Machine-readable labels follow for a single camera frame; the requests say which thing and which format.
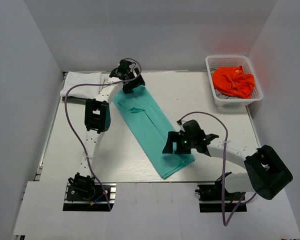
white floor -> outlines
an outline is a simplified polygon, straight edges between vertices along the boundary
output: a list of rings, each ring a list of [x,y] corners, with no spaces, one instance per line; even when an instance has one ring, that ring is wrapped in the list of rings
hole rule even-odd
[[[228,127],[231,148],[242,152],[258,147],[244,107],[226,110],[214,106],[206,73],[149,72],[143,73],[143,77],[176,129],[176,121],[184,114],[209,112]],[[85,138],[84,107],[70,104],[69,113],[79,135]],[[207,134],[224,137],[223,128],[212,118],[201,115],[193,118]],[[228,227],[223,226],[221,213],[200,213],[198,196],[194,193],[197,185],[185,182],[214,181],[221,175],[220,159],[196,154],[194,163],[165,180],[184,183],[145,183],[162,179],[113,105],[111,119],[110,130],[102,140],[93,166],[101,181],[118,183],[112,211],[62,211],[67,179],[78,170],[83,151],[65,120],[61,103],[43,159],[41,179],[27,185],[15,235],[25,235],[26,240],[300,238],[284,191],[271,201],[257,197],[247,206],[247,212],[234,214]],[[229,163],[227,171],[238,173],[243,169]]]

turquoise fabric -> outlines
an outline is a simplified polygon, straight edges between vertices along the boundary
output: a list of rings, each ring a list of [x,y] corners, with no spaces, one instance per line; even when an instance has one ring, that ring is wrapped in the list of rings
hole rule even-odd
[[[113,102],[163,179],[195,160],[191,154],[162,154],[168,132],[175,129],[144,86],[133,89],[132,94],[120,91]]]

white plastic basket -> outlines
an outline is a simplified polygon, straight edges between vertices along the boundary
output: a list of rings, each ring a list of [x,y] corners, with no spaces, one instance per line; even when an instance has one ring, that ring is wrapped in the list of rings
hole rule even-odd
[[[246,56],[240,55],[213,55],[205,58],[206,68],[210,79],[211,90],[215,105],[221,106],[246,106],[252,102],[260,101],[263,98],[262,90],[260,88],[257,76],[249,59]],[[214,83],[212,82],[212,75],[210,68],[218,69],[220,67],[243,67],[245,74],[252,74],[254,76],[255,87],[251,94],[251,98],[239,99],[221,99],[218,98],[215,92]]]

orange cloth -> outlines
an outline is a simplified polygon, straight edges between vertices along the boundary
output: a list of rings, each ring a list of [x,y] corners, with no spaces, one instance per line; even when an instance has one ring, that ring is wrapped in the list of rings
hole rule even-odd
[[[242,99],[251,98],[255,88],[254,76],[245,74],[242,66],[219,67],[212,75],[212,82],[220,93]]]

wall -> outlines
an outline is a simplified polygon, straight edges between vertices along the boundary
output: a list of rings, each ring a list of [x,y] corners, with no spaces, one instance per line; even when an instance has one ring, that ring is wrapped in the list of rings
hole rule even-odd
[[[277,0],[25,0],[63,71],[201,70],[211,54],[247,55]]]
[[[62,72],[22,0],[0,0],[0,240],[34,179]]]
[[[300,0],[277,2],[248,56],[264,93],[253,121],[293,174],[286,193],[300,230]]]

